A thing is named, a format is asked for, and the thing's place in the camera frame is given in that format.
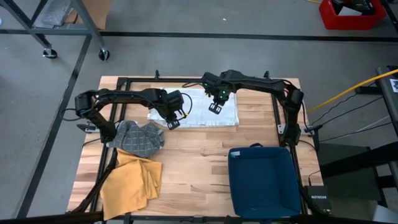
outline yellow towel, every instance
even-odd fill
[[[104,220],[147,206],[147,199],[160,193],[162,163],[143,159],[118,149],[118,166],[101,189]]]

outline wire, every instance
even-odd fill
[[[341,96],[344,96],[345,94],[349,93],[350,91],[355,90],[357,87],[363,86],[363,85],[365,85],[365,84],[368,84],[368,83],[371,82],[371,81],[375,81],[375,80],[378,80],[378,79],[380,79],[380,78],[387,77],[387,76],[392,75],[392,74],[395,74],[395,73],[397,73],[397,72],[398,72],[398,69],[395,69],[395,70],[393,70],[393,71],[386,72],[386,73],[384,73],[384,74],[378,75],[378,76],[373,77],[373,78],[370,78],[370,79],[368,79],[368,80],[365,80],[365,81],[363,81],[363,82],[361,82],[361,83],[359,83],[359,84],[357,84],[357,85],[355,85],[355,86],[352,86],[351,88],[349,88],[349,89],[347,89],[347,90],[345,90],[345,91],[343,91],[343,92],[337,94],[336,96],[330,98],[329,100],[326,100],[325,102],[319,104],[318,106],[315,106],[314,108],[311,108],[310,110],[308,110],[308,112],[315,111],[315,110],[321,108],[322,106],[325,106],[325,105],[327,105],[328,103],[337,100],[338,98],[340,98]]]
[[[117,124],[117,123],[119,123],[119,122],[121,122],[121,121],[122,121],[122,119],[119,119],[118,121],[114,122],[114,124]],[[89,144],[89,143],[92,143],[92,142],[95,142],[95,141],[98,141],[98,140],[100,140],[100,139],[101,139],[101,138],[94,139],[94,140],[91,140],[91,141],[88,141],[88,142],[84,142],[83,145],[81,145],[81,147],[84,147],[85,145],[87,145],[87,144]]]
[[[188,113],[187,114],[185,114],[184,113],[184,117],[183,118],[180,118],[179,119],[179,121],[181,120],[181,119],[184,119],[184,118],[186,118],[190,113],[191,113],[191,110],[192,110],[192,98],[191,98],[191,96],[190,95],[188,95],[188,94],[186,94],[186,93],[181,93],[181,95],[185,95],[185,96],[187,96],[188,98],[189,98],[189,100],[191,101],[191,106],[189,107],[189,111],[188,111]]]
[[[322,2],[318,2],[318,1],[313,1],[313,0],[305,0],[307,2],[312,2],[312,3],[317,3],[317,4],[321,4]]]
[[[313,148],[315,149],[315,146],[313,146],[311,143],[309,143],[309,142],[307,142],[307,141],[304,141],[304,140],[298,140],[298,141],[304,142],[305,144],[308,144],[308,145],[310,145],[311,147],[313,147]]]
[[[325,124],[329,123],[330,121],[333,121],[333,120],[336,119],[336,118],[339,118],[339,117],[341,117],[341,116],[343,116],[343,115],[346,115],[346,114],[348,114],[348,113],[350,113],[350,112],[352,112],[352,111],[354,111],[354,110],[361,109],[362,107],[365,107],[365,106],[367,106],[367,105],[369,105],[369,104],[371,104],[371,103],[373,103],[373,102],[376,102],[377,100],[380,100],[380,99],[382,99],[382,98],[383,98],[383,97],[380,96],[379,98],[374,99],[374,100],[370,101],[369,103],[365,103],[365,104],[362,105],[362,106],[356,107],[356,108],[351,109],[351,110],[349,110],[349,111],[347,111],[347,112],[344,112],[344,113],[342,113],[342,114],[340,114],[340,115],[338,115],[338,116],[335,116],[334,118],[331,118],[331,119],[329,119],[328,121],[325,121],[325,122],[324,122],[323,124],[321,124],[321,125],[325,125]]]
[[[201,83],[193,83],[192,85],[189,85],[189,84],[192,84],[192,83],[186,83],[186,84],[182,85],[182,88],[193,87],[195,85],[200,85],[203,87],[203,85]]]
[[[318,122],[319,120],[321,120],[326,114],[330,113],[330,112],[331,112],[334,108],[336,108],[338,105],[340,105],[340,104],[342,104],[342,103],[344,103],[344,102],[347,102],[349,99],[351,99],[352,97],[354,97],[354,96],[356,96],[356,95],[358,95],[358,93],[355,93],[354,95],[348,97],[347,99],[345,99],[345,100],[339,102],[337,105],[332,106],[332,107],[329,109],[328,112],[324,113],[320,118],[318,118],[316,121],[314,121],[311,125],[313,126],[316,122]]]
[[[309,176],[308,176],[308,184],[310,184],[310,186],[312,186],[312,184],[311,184],[311,175],[312,174],[310,174]]]
[[[332,139],[336,139],[336,138],[341,138],[341,137],[349,136],[349,135],[351,135],[351,134],[356,134],[356,133],[361,133],[361,132],[369,131],[369,130],[372,130],[372,129],[375,129],[375,128],[380,128],[380,127],[382,127],[382,126],[385,126],[385,125],[391,124],[391,123],[395,123],[395,122],[398,122],[398,121],[391,121],[391,122],[388,122],[388,123],[386,123],[386,124],[377,125],[377,126],[375,126],[375,127],[373,127],[373,128],[368,128],[368,129],[364,129],[364,130],[360,130],[360,131],[354,131],[354,132],[352,132],[352,133],[343,134],[343,135],[341,135],[341,136],[336,136],[336,137],[333,137],[333,138],[324,139],[324,140],[321,140],[321,141],[319,141],[319,142],[329,141],[329,140],[332,140]]]
[[[92,143],[92,142],[95,142],[95,141],[98,141],[98,140],[100,140],[100,139],[101,139],[101,138],[98,138],[98,139],[94,139],[94,140],[85,142],[83,145],[81,145],[81,147],[84,147],[85,145],[87,145],[87,144],[89,144],[89,143]]]
[[[307,122],[305,120],[305,107],[304,107],[304,102],[301,102],[301,105],[303,106],[303,117],[304,117],[304,126],[308,130]]]
[[[63,115],[65,114],[65,112],[66,111],[71,111],[71,110],[72,111],[76,111],[75,108],[66,108],[66,109],[61,110],[61,112],[60,112],[61,119],[63,119],[64,121],[78,121],[78,120],[82,119],[82,118],[74,118],[74,119],[66,119],[66,118],[64,118]]]

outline gray checkered cloth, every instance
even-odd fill
[[[164,132],[153,123],[139,127],[134,121],[122,121],[116,137],[107,145],[148,158],[164,146]]]

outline yellow cable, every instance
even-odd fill
[[[322,2],[318,2],[318,1],[314,1],[314,0],[306,0],[308,2],[312,2],[312,3],[317,3],[317,4],[321,4]]]
[[[335,101],[335,100],[338,99],[339,97],[341,97],[341,96],[343,96],[343,95],[349,93],[350,91],[352,91],[352,90],[354,90],[354,89],[356,89],[356,88],[358,88],[358,87],[360,87],[360,86],[363,86],[363,85],[365,85],[365,84],[367,84],[367,83],[369,83],[369,82],[371,82],[371,81],[378,80],[378,79],[380,79],[380,78],[384,78],[384,77],[387,77],[387,76],[392,75],[392,74],[395,74],[395,73],[398,73],[398,69],[395,69],[395,70],[393,70],[393,71],[391,71],[391,72],[387,72],[387,73],[378,75],[378,76],[376,76],[376,77],[370,78],[370,79],[368,79],[368,80],[366,80],[366,81],[363,81],[363,82],[361,82],[361,83],[359,83],[359,84],[357,84],[357,85],[355,85],[355,86],[352,86],[351,88],[349,88],[349,89],[347,89],[346,91],[340,93],[339,95],[337,95],[337,96],[335,96],[335,97],[333,97],[333,98],[330,98],[329,100],[327,100],[327,101],[325,101],[325,102],[319,104],[318,106],[316,106],[316,107],[314,107],[314,108],[311,108],[311,109],[309,109],[309,110],[307,110],[307,111],[308,111],[308,112],[315,111],[316,109],[319,109],[319,108],[321,108],[322,106],[325,106],[325,105],[327,105],[328,103],[330,103],[330,102],[332,102],[332,101]]]

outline cart leg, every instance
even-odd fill
[[[56,58],[57,52],[52,50],[51,44],[43,34],[36,34],[31,29],[31,20],[13,0],[0,0],[0,5],[5,8],[26,31],[44,48],[43,57]]]
[[[98,43],[101,46],[101,49],[99,50],[99,59],[105,61],[109,58],[110,54],[109,51],[105,49],[105,42],[104,39],[102,38],[100,32],[98,31],[97,27],[95,26],[93,20],[90,17],[90,14],[88,13],[85,5],[81,0],[73,0],[72,1],[72,6],[76,9],[77,13],[83,20],[86,28],[90,32],[91,36],[98,41]]]

